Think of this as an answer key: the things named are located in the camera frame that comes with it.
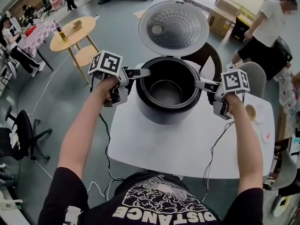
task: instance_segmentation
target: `rice cooker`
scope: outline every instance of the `rice cooker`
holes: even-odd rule
[[[142,42],[161,55],[141,67],[149,69],[151,76],[136,80],[139,109],[155,123],[177,123],[191,113],[201,96],[194,86],[200,81],[198,73],[180,57],[205,44],[207,19],[192,4],[165,1],[144,13],[138,29]]]

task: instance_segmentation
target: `open lid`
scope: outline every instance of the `open lid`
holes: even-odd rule
[[[205,44],[209,31],[200,9],[175,0],[150,7],[139,23],[140,38],[150,50],[177,58],[198,51]]]

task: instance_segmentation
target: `black t-shirt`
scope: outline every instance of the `black t-shirt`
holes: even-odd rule
[[[35,8],[33,6],[28,6],[28,9],[24,11],[25,17],[32,17],[35,12]]]
[[[97,207],[89,209],[87,201],[78,176],[67,168],[57,168],[38,225],[263,224],[261,188],[242,192],[221,222],[179,179],[154,172],[128,177],[111,200]]]

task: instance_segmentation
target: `white t-shirt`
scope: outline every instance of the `white t-shirt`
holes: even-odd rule
[[[260,11],[266,15],[267,19],[264,19],[255,29],[253,36],[267,47],[271,47],[283,30],[287,15],[283,13],[280,2],[277,0],[264,1]]]
[[[12,44],[9,44],[9,38],[13,38],[13,35],[10,33],[8,28],[5,28],[2,30],[2,35],[3,35],[4,40],[7,43],[6,48],[9,51],[11,51],[15,46],[18,46],[18,44],[15,41]]]

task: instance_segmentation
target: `black and white marker cube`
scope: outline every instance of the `black and white marker cube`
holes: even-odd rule
[[[250,91],[247,73],[240,69],[232,69],[221,73],[224,93],[234,91]]]
[[[102,50],[93,57],[90,63],[88,74],[92,74],[94,72],[103,72],[118,76],[121,69],[122,60],[122,56]]]

